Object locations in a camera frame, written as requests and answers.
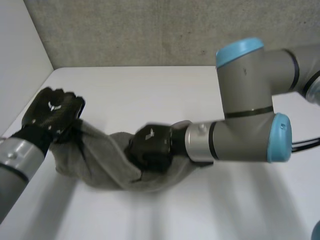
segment gray cloth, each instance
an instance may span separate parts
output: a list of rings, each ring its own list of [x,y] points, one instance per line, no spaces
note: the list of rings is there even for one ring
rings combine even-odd
[[[80,135],[50,146],[56,171],[62,175],[77,177],[96,188],[151,192],[179,183],[196,168],[188,158],[176,156],[166,173],[141,172],[124,154],[132,134],[107,135],[79,121],[81,124],[75,124],[72,131]],[[189,123],[182,121],[173,127],[183,128]]]

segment silver metal cylinder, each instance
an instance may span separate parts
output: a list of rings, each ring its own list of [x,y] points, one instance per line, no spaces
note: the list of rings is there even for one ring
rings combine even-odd
[[[26,140],[10,137],[0,144],[0,163],[18,170],[29,180],[44,159],[41,150]]]
[[[185,149],[194,162],[212,163],[214,161],[209,144],[211,125],[212,122],[193,123],[188,126],[185,132]]]

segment black cable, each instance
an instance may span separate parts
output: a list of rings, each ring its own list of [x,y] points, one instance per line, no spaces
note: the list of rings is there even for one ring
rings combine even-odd
[[[318,146],[320,146],[320,141],[316,141],[314,143],[310,143],[310,144],[306,144],[306,145],[302,145],[302,146],[293,147],[292,153],[301,152],[301,151],[312,149],[312,148],[318,147]]]
[[[309,142],[314,142],[314,141],[320,141],[320,137],[312,138],[312,139],[309,139],[309,140],[296,141],[296,142],[293,142],[292,145],[304,144],[304,143],[309,143]]]

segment blue joint cap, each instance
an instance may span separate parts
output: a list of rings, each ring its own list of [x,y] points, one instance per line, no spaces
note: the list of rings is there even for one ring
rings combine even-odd
[[[263,47],[264,43],[257,37],[245,38],[231,43],[216,52],[216,68],[220,68],[223,65],[242,57],[243,55]]]
[[[292,130],[289,118],[277,113],[273,119],[269,135],[267,161],[286,162],[292,151]]]

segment white tabletop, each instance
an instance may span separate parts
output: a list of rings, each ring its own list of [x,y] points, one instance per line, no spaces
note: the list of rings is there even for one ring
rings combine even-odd
[[[82,118],[111,134],[147,122],[223,117],[216,70],[92,67],[54,71],[43,87],[86,100]],[[298,94],[273,99],[295,141],[320,136],[320,109]],[[20,128],[24,111],[6,132]],[[2,240],[306,240],[320,220],[320,147],[288,163],[216,162],[158,193],[91,188],[55,171],[49,153],[0,225]]]

